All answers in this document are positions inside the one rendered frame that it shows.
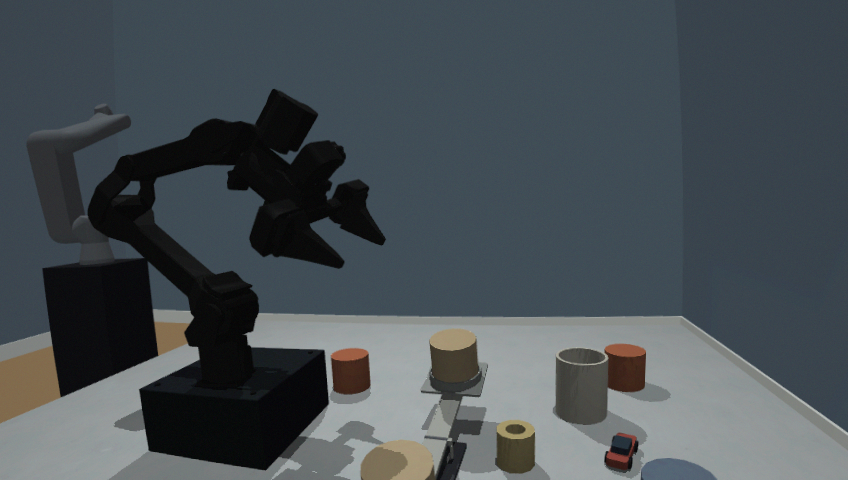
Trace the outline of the small red toy car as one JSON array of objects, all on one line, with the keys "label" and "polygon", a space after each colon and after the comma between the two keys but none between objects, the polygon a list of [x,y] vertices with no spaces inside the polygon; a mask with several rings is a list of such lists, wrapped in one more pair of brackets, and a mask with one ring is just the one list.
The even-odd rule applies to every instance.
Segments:
[{"label": "small red toy car", "polygon": [[626,470],[632,468],[632,454],[638,450],[637,438],[634,435],[617,433],[613,436],[612,445],[606,451],[604,463],[609,467]]}]

